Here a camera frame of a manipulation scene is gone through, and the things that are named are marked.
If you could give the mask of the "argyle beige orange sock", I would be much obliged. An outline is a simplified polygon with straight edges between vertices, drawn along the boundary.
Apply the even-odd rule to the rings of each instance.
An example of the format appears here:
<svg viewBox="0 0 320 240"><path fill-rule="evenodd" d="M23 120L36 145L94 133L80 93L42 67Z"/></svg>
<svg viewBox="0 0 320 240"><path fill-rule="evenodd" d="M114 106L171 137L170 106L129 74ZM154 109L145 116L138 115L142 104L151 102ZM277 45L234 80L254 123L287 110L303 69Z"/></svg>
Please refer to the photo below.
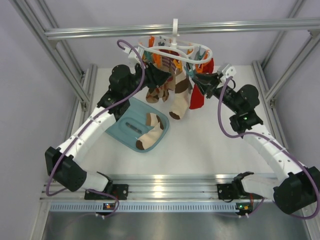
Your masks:
<svg viewBox="0 0 320 240"><path fill-rule="evenodd" d="M162 99L163 102L166 102L169 98L169 91L175 90L175 80L173 77L169 77L163 85L156 88L149 88L146 94L145 100L147 103L155 104Z"/></svg>

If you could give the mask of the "red sock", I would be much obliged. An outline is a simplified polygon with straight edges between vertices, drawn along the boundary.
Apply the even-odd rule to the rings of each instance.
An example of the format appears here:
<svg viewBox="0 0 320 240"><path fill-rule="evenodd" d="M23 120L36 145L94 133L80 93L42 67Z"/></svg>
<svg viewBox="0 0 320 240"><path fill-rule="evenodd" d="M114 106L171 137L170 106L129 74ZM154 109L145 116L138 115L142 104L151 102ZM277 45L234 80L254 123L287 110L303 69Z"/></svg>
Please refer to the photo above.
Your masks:
<svg viewBox="0 0 320 240"><path fill-rule="evenodd" d="M200 66L195 67L195 72L197 74L212 74L214 71L214 59L211 58L209 62L200 64ZM191 93L190 98L190 110L200 109L205 104L205 97L201 93L200 88L195 84Z"/></svg>

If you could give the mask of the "orange clothes peg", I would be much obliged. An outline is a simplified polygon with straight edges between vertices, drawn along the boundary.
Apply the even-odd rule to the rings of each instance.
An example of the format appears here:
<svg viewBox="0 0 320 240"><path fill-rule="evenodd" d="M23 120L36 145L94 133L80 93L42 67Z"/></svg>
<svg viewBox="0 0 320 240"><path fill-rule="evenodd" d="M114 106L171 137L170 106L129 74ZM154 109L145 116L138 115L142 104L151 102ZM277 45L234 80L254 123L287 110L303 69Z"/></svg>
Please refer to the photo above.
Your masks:
<svg viewBox="0 0 320 240"><path fill-rule="evenodd" d="M173 60L173 64L174 64L176 69L179 69L179 71L181 71L181 72L183 71L182 61L181 60L174 59Z"/></svg>

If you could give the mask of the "cream brown sock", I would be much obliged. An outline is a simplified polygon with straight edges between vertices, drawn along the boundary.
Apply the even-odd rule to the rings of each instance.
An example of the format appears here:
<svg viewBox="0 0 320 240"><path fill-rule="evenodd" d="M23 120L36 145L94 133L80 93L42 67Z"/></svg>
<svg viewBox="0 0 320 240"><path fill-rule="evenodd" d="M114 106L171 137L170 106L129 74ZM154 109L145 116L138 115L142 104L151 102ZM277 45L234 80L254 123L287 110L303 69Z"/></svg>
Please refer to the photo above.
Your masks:
<svg viewBox="0 0 320 240"><path fill-rule="evenodd" d="M181 120L190 107L190 92L192 89L189 77L177 70L175 75L174 99L169 115L175 120Z"/></svg>

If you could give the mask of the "white round clip hanger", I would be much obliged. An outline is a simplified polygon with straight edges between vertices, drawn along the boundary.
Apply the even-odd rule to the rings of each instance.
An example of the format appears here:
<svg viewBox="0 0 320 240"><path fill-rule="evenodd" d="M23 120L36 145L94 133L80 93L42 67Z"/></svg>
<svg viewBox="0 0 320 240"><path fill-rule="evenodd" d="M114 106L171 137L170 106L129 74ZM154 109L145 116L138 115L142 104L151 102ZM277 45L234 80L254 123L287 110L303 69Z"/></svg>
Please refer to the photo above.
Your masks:
<svg viewBox="0 0 320 240"><path fill-rule="evenodd" d="M150 35L138 39L138 46L152 54L172 58L184 63L207 64L213 58L213 51L202 44L178 39L178 19L173 19L169 28L171 36Z"/></svg>

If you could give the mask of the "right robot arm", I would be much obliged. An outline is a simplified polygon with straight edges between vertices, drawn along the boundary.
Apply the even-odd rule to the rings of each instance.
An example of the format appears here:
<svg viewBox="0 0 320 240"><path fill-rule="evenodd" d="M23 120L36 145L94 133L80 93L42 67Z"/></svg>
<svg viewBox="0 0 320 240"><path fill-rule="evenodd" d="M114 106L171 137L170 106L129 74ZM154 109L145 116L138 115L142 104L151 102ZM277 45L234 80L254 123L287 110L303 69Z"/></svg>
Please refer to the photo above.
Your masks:
<svg viewBox="0 0 320 240"><path fill-rule="evenodd" d="M313 203L320 203L320 171L306 167L279 144L257 115L259 92L246 84L238 91L229 87L232 76L221 73L197 73L192 78L208 99L218 99L217 118L221 131L231 139L241 138L251 145L274 172L276 179L260 177L247 171L232 181L238 198L249 194L273 201L287 215L293 215Z"/></svg>

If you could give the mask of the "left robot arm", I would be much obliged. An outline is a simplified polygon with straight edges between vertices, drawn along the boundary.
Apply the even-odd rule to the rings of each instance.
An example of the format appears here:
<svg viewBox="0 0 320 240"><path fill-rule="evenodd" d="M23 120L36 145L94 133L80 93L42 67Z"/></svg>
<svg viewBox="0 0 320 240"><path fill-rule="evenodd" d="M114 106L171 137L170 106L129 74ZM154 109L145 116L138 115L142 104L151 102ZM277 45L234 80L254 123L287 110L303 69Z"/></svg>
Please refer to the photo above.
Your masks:
<svg viewBox="0 0 320 240"><path fill-rule="evenodd" d="M49 147L45 161L49 182L56 180L65 190L94 190L103 199L113 194L112 180L101 172L88 172L80 162L92 144L115 124L130 107L129 99L143 88L162 86L171 77L169 71L153 64L136 64L135 73L127 65L115 66L109 77L108 91L102 96L92 115L57 148Z"/></svg>

